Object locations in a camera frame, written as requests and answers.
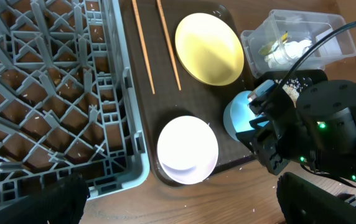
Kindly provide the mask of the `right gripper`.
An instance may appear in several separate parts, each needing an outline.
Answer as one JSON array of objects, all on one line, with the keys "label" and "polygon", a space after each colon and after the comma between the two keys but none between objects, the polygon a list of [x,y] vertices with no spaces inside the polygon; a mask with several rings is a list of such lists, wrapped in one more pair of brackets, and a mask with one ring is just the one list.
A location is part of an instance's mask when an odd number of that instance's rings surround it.
[{"label": "right gripper", "polygon": [[308,131],[285,91],[278,91],[250,126],[252,130],[236,136],[270,174],[278,175],[291,161],[309,162]]}]

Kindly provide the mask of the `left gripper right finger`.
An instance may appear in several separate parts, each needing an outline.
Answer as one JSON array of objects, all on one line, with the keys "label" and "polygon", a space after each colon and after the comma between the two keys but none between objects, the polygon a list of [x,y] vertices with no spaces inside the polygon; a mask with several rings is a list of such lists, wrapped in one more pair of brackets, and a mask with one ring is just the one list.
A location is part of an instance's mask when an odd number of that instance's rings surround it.
[{"label": "left gripper right finger", "polygon": [[286,172],[276,195],[286,223],[356,224],[356,196],[334,196],[299,176]]}]

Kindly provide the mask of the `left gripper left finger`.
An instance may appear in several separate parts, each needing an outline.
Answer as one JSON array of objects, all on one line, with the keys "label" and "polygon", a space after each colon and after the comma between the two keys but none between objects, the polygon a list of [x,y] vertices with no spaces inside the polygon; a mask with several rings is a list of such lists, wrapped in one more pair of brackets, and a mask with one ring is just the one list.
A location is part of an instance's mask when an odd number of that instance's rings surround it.
[{"label": "left gripper left finger", "polygon": [[0,210],[0,224],[78,224],[89,196],[82,176],[70,175]]}]

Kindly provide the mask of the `light blue bowl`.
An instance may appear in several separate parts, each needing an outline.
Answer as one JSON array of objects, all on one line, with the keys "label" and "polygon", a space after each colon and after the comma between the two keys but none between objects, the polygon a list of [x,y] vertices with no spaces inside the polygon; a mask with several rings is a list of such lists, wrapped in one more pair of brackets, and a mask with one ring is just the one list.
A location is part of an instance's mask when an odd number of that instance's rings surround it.
[{"label": "light blue bowl", "polygon": [[249,108],[248,95],[251,91],[243,91],[237,94],[227,105],[223,113],[223,125],[226,132],[235,141],[238,141],[236,133],[251,131],[250,121],[256,119],[256,115]]}]

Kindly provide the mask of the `rice food waste pile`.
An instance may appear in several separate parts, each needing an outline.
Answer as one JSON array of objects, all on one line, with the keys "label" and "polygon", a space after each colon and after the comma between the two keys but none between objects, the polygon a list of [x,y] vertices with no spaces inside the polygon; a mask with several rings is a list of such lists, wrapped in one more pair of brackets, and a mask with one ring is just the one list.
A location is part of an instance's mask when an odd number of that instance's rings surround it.
[{"label": "rice food waste pile", "polygon": [[302,85],[297,78],[289,79],[286,84],[283,85],[283,90],[296,105],[300,92],[302,91]]}]

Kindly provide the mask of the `green orange snack wrapper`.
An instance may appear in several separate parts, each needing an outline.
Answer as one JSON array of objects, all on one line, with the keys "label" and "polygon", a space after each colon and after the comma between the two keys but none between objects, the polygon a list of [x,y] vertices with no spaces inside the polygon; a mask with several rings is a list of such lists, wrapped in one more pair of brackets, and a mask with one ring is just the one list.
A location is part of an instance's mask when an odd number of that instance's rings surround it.
[{"label": "green orange snack wrapper", "polygon": [[262,46],[262,48],[259,49],[258,53],[262,56],[267,56],[269,54],[272,54],[278,48],[280,42],[282,42],[282,44],[285,44],[287,41],[288,41],[288,31],[286,31],[284,35],[281,36],[280,40],[275,40]]}]

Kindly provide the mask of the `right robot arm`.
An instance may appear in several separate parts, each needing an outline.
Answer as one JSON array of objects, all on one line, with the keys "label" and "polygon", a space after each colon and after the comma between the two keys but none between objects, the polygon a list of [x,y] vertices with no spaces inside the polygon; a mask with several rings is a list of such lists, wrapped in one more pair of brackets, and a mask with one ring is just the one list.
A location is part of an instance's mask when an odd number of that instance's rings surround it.
[{"label": "right robot arm", "polygon": [[236,136],[269,173],[278,175],[293,161],[356,188],[356,83],[319,82],[296,101],[273,85],[250,109],[262,116]]}]

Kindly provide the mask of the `clear plastic waste bin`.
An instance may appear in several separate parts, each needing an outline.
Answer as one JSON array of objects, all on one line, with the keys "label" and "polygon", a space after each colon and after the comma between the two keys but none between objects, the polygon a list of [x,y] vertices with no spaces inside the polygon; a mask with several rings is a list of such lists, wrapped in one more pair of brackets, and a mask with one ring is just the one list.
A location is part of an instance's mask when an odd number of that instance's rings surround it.
[{"label": "clear plastic waste bin", "polygon": [[[286,68],[270,69],[264,57],[258,53],[262,46],[280,40],[288,31],[288,41],[311,40],[310,48],[334,30],[346,25],[338,14],[320,12],[289,11],[274,9],[255,30],[244,30],[240,37],[250,70],[255,78],[270,71],[288,71],[299,59],[295,59]],[[323,68],[332,62],[356,56],[356,47],[349,31],[345,31],[318,48],[299,67],[301,70]]]}]

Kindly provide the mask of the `grey plastic dishwasher rack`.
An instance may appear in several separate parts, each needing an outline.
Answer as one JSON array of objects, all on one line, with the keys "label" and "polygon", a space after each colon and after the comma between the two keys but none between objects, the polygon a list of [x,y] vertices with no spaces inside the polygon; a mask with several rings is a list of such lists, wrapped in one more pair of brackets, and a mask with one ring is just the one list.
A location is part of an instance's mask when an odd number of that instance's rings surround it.
[{"label": "grey plastic dishwasher rack", "polygon": [[119,2],[0,0],[0,210],[71,174],[94,199],[149,170]]}]

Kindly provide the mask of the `black rectangular tray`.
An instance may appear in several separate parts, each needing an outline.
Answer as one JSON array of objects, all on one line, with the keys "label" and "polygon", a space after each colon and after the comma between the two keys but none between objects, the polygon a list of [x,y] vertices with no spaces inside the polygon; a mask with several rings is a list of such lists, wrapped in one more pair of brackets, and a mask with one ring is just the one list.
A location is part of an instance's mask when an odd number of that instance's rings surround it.
[{"label": "black rectangular tray", "polygon": [[[287,71],[271,71],[266,72],[261,78],[256,79],[255,87],[260,86],[267,80],[272,80],[275,84],[281,83],[281,80],[285,76]],[[290,78],[283,86],[283,90],[293,101],[294,106],[299,98],[299,95],[308,87],[315,85],[316,83],[327,80],[327,75],[323,70],[300,70],[291,75]]]}]

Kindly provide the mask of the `yellow plate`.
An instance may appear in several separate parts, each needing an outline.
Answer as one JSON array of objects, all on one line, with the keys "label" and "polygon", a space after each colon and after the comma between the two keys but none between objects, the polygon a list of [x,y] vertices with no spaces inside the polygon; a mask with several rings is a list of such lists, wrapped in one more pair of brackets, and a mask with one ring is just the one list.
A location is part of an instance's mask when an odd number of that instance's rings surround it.
[{"label": "yellow plate", "polygon": [[184,17],[174,41],[180,63],[201,83],[225,86],[242,73],[244,53],[236,33],[211,14],[197,12]]}]

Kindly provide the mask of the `dark brown serving tray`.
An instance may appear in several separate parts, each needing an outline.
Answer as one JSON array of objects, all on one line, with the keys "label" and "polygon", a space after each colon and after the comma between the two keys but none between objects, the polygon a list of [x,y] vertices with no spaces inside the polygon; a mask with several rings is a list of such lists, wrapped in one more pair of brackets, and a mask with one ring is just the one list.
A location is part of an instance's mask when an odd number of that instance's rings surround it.
[{"label": "dark brown serving tray", "polygon": [[243,76],[227,86],[210,86],[194,79],[178,63],[177,71],[182,87],[178,89],[156,2],[138,1],[137,7],[154,83],[151,87],[132,2],[120,1],[119,7],[151,170],[156,179],[172,188],[182,187],[182,184],[167,176],[157,159],[157,139],[160,132],[170,120],[179,116],[196,116],[209,124],[215,133],[219,152],[213,174],[254,161],[252,153],[232,139],[223,125],[226,105],[245,89]]}]

